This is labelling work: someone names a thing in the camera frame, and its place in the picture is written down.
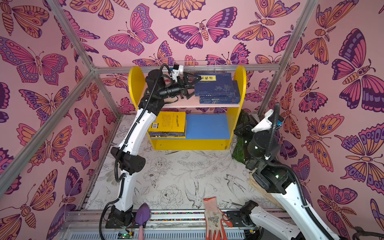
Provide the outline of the thick navy book yellow spine label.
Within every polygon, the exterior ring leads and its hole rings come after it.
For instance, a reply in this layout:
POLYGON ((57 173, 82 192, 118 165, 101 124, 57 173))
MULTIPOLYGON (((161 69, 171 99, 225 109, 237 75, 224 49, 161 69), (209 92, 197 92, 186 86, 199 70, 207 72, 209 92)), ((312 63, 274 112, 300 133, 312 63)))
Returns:
POLYGON ((241 100, 237 81, 233 81, 235 95, 233 97, 215 96, 200 97, 200 104, 238 104, 241 100))

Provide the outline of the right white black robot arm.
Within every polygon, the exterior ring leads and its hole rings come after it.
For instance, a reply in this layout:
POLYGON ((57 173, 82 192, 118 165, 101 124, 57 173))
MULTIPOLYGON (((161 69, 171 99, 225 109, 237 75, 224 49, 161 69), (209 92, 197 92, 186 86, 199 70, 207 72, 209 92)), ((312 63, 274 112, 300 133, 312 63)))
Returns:
POLYGON ((276 160, 281 146, 275 135, 281 121, 280 104, 275 104, 260 122, 249 116, 248 122, 235 128, 234 133, 243 140, 251 178, 282 205, 295 224, 271 215, 251 200, 240 209, 240 218, 244 225, 264 228, 282 240, 340 240, 305 198, 298 174, 276 160))

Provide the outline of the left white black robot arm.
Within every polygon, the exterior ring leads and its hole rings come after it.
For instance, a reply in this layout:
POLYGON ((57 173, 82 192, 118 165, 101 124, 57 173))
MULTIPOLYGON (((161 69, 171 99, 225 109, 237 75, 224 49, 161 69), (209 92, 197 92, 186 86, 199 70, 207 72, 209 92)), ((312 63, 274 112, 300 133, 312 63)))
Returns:
POLYGON ((181 65, 162 64, 147 76, 140 67, 129 72, 129 88, 137 115, 122 142, 111 148, 115 158, 115 180, 120 184, 116 200, 106 204, 99 226, 107 229, 126 228, 134 223, 133 196, 138 173, 146 164, 139 156, 140 145, 152 123, 158 117, 168 98, 189 99, 196 83, 202 78, 187 73, 181 65))

